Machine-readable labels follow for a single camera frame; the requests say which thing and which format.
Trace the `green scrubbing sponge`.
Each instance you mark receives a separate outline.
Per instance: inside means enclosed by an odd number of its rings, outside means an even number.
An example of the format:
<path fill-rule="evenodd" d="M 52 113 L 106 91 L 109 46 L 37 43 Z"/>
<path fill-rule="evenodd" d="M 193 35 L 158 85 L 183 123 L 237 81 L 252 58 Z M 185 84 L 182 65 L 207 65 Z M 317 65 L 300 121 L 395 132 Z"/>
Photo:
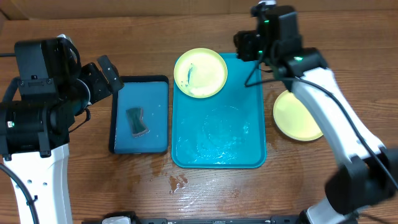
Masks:
<path fill-rule="evenodd" d="M 144 110 L 142 108 L 136 107 L 126 110 L 127 120 L 134 138 L 149 132 L 148 127 L 143 121 L 143 115 Z"/>

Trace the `yellow plate with stain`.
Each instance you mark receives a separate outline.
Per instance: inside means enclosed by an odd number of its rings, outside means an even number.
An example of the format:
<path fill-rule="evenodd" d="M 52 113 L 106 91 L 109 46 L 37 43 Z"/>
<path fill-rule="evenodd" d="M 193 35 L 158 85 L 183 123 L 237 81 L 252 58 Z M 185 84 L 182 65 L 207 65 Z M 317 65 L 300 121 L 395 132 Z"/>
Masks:
<path fill-rule="evenodd" d="M 273 118 L 282 133 L 297 141 L 314 141 L 323 136 L 308 109 L 288 90 L 275 100 Z"/>

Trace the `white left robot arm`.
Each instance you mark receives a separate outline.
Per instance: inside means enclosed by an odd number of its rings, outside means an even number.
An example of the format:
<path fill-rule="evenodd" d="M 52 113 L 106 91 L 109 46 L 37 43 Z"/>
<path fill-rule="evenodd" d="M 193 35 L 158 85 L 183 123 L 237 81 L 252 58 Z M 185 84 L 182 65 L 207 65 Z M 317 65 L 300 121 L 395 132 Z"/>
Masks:
<path fill-rule="evenodd" d="M 20 101 L 1 103 L 1 155 L 11 179 L 21 223 L 72 223 L 67 170 L 75 117 L 123 86 L 105 55 L 81 66 L 61 58 L 51 72 L 15 82 Z"/>

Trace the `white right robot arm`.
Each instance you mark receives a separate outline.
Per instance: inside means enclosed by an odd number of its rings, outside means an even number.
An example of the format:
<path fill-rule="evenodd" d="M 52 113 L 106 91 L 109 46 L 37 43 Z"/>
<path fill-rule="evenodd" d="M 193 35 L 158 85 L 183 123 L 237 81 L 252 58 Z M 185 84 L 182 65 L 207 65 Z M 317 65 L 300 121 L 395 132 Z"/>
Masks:
<path fill-rule="evenodd" d="M 300 214 L 300 223 L 349 223 L 365 208 L 395 196 L 397 151 L 388 150 L 358 118 L 316 48 L 298 33 L 256 30 L 233 37 L 239 59 L 269 66 L 274 80 L 308 109 L 328 141 L 338 171 L 325 185 L 326 197 Z"/>

